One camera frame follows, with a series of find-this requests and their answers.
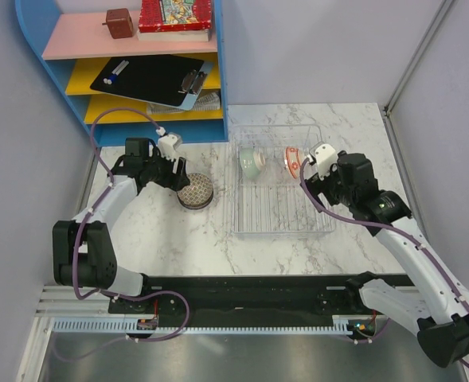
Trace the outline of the black mosaic patterned bowl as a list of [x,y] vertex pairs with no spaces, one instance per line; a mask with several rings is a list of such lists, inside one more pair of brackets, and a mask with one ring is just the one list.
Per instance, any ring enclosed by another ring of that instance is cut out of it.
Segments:
[[190,184],[177,192],[178,201],[186,209],[203,209],[213,199],[213,183],[203,173],[191,173],[189,180]]

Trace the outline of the orange white patterned bowl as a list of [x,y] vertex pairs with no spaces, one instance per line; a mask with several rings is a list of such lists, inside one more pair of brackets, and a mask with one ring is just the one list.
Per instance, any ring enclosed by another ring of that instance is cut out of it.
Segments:
[[294,178],[299,178],[299,172],[304,159],[304,153],[301,149],[288,146],[284,151],[284,163],[288,173]]

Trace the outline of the pale green bowl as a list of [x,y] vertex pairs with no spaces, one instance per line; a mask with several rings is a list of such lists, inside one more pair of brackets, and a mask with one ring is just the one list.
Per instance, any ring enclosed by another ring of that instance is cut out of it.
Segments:
[[254,180],[259,177],[266,167],[263,154],[253,148],[241,148],[239,152],[239,163],[243,175]]

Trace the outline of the white wire dish rack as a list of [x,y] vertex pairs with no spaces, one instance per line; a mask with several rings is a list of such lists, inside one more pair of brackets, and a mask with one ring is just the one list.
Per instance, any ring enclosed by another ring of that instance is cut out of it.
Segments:
[[[288,146],[309,149],[322,141],[320,128],[305,125],[238,125],[233,128],[231,158],[233,164],[233,231],[243,236],[324,235],[335,230],[332,218],[315,210],[307,195],[284,163]],[[241,170],[241,148],[260,151],[266,162],[262,174],[247,179]]]

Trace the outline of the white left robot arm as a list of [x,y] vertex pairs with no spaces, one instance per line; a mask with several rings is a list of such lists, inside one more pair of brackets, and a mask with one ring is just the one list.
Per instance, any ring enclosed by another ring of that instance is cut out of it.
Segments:
[[78,299],[102,292],[125,298],[137,313],[151,309],[153,292],[143,286],[143,274],[119,266],[110,231],[148,184],[175,192],[190,184],[186,160],[177,153],[181,142],[174,133],[165,133],[157,141],[126,140],[123,155],[107,169],[96,201],[71,220],[59,220],[53,226],[53,274],[58,284],[72,287]]

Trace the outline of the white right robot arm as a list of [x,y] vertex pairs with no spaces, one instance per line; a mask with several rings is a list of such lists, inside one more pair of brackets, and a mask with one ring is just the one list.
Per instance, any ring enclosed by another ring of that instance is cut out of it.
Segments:
[[382,190],[372,162],[328,144],[312,150],[299,170],[300,185],[318,212],[361,225],[401,265],[419,292],[414,298],[366,272],[350,280],[346,308],[384,314],[418,340],[437,366],[467,363],[469,290],[430,246],[412,211],[395,192]]

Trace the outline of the patterned paper booklet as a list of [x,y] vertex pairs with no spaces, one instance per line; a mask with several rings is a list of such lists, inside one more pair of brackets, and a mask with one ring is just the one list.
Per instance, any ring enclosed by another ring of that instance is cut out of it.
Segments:
[[[221,92],[219,90],[202,91],[190,111],[215,111],[221,109]],[[155,103],[147,104],[147,114],[180,114],[186,110],[176,107],[157,105]]]

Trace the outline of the black clipboard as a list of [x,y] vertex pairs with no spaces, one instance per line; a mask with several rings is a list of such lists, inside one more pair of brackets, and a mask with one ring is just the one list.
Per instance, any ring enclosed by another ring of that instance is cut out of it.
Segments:
[[[105,84],[123,60],[129,65],[113,84]],[[195,104],[214,63],[175,55],[112,57],[92,81],[90,88],[128,99],[189,111]]]

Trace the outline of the blue shelf unit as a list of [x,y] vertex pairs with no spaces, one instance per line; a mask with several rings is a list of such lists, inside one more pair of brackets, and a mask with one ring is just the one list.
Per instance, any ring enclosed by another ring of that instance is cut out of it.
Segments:
[[[26,41],[56,85],[86,134],[98,146],[122,146],[128,137],[156,138],[155,126],[182,136],[186,143],[225,142],[228,139],[221,4],[214,3],[217,23],[208,42],[140,41],[136,36],[114,39],[107,30],[106,13],[65,13],[54,1],[17,1],[15,10]],[[164,54],[212,63],[204,82],[206,91],[221,94],[221,109],[142,116],[146,104],[138,99],[97,92],[90,87],[108,61],[115,57]]]

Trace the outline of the white blue marker pen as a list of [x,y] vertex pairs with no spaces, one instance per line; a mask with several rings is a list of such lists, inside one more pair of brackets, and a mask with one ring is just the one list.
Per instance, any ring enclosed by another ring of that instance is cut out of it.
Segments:
[[105,84],[113,84],[113,82],[117,79],[117,77],[119,76],[119,74],[129,65],[129,61],[128,60],[123,60],[122,62],[120,62],[116,67],[115,69],[110,73],[109,76],[107,77],[104,77],[104,83]]

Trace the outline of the white book under red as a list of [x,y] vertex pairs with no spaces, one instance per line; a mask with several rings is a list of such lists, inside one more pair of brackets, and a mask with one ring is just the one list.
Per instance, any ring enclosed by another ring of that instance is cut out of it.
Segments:
[[211,38],[211,30],[201,29],[145,33],[138,30],[136,36],[140,41],[151,42],[208,42]]

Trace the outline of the red patterned book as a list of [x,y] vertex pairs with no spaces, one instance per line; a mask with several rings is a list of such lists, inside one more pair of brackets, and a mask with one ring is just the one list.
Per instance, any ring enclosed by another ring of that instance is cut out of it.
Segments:
[[212,25],[210,0],[144,0],[139,14],[141,33],[195,31]]

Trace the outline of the brown wooden cube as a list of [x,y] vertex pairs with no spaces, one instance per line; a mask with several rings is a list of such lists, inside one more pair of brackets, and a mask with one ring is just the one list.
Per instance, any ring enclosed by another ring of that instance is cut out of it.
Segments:
[[113,39],[130,38],[134,35],[134,26],[127,8],[107,10],[105,22]]

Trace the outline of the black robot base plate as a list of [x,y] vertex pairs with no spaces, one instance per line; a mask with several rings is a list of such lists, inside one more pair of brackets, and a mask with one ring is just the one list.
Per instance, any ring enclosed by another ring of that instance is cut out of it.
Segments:
[[375,310],[362,305],[354,293],[355,281],[376,275],[278,275],[278,276],[165,276],[150,277],[143,294],[170,290],[181,294],[191,313],[201,310],[232,313],[236,310],[276,310],[325,315],[361,314]]

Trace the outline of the aluminium corner frame post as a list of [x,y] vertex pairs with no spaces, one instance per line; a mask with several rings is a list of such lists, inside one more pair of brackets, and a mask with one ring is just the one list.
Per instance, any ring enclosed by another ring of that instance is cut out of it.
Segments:
[[443,0],[440,2],[440,6],[428,24],[428,28],[425,30],[424,35],[420,39],[420,42],[412,54],[410,61],[407,63],[401,78],[398,80],[397,86],[394,88],[391,96],[389,97],[389,100],[382,108],[384,116],[389,116],[392,113],[402,93],[406,89],[408,82],[412,79],[414,72],[417,70],[420,62],[424,59],[425,54],[432,45],[432,42],[440,31],[440,28],[446,22],[456,3],[456,0]]

